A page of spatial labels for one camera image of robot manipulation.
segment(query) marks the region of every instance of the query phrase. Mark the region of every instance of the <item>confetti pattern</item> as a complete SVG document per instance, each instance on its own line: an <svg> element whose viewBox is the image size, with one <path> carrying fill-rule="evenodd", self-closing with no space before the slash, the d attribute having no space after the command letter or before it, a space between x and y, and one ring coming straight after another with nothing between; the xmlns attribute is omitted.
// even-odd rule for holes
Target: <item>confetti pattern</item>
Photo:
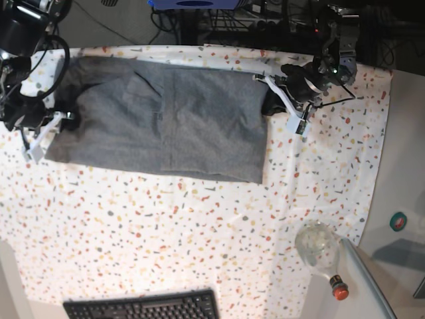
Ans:
<svg viewBox="0 0 425 319"><path fill-rule="evenodd" d="M52 84L61 51L26 81ZM229 47L121 47L72 51L280 74L310 58ZM309 136L269 119L263 185L201 181L22 159L0 131L0 238L14 248L30 299L121 298L215 289L222 318L297 318L310 274L294 238L319 219L359 242L381 159L391 75L359 66L355 101L318 111ZM333 88L326 102L345 97Z"/></svg>

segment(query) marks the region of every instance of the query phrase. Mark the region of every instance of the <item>glass bottle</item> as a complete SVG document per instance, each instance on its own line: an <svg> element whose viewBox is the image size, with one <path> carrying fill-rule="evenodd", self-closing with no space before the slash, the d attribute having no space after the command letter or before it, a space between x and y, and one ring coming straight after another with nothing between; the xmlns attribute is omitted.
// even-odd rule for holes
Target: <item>glass bottle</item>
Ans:
<svg viewBox="0 0 425 319"><path fill-rule="evenodd" d="M329 280L334 297L346 299L349 291L337 272L339 242L333 231L323 223L309 221L298 231L295 246L311 272Z"/></svg>

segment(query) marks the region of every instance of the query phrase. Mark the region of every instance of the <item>keyboard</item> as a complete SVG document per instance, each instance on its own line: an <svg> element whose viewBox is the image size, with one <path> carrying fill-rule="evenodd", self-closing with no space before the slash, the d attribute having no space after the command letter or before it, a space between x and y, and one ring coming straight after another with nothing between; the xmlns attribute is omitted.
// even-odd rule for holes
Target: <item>keyboard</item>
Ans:
<svg viewBox="0 0 425 319"><path fill-rule="evenodd" d="M70 319L218 319L214 292L134 299L64 302Z"/></svg>

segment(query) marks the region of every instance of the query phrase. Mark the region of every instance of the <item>speckled tablecloth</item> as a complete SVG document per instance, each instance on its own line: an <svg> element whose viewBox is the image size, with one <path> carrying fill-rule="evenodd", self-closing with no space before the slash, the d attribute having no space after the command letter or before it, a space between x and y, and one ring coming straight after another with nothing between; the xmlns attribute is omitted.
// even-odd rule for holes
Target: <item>speckled tablecloth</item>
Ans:
<svg viewBox="0 0 425 319"><path fill-rule="evenodd" d="M61 54L46 55L24 93L52 84ZM309 60L214 46L72 54L266 74ZM304 140L287 132L287 115L270 118L263 185L25 163L18 133L1 126L0 238L16 252L28 297L60 304L212 287L224 319L296 318L310 279L294 249L296 231L303 220L321 219L359 242L381 158L390 82L388 72L359 66L352 90L361 99L320 110ZM327 99L342 96L333 88Z"/></svg>

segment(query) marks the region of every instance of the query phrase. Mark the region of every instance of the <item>folded garment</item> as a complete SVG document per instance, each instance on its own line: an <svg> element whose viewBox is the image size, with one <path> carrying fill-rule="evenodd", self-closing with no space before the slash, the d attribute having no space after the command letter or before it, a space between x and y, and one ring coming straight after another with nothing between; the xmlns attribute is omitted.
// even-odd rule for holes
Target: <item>folded garment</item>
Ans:
<svg viewBox="0 0 425 319"><path fill-rule="evenodd" d="M268 87L251 74L120 58L71 62L56 107L81 123L46 158L122 171L262 183Z"/></svg>

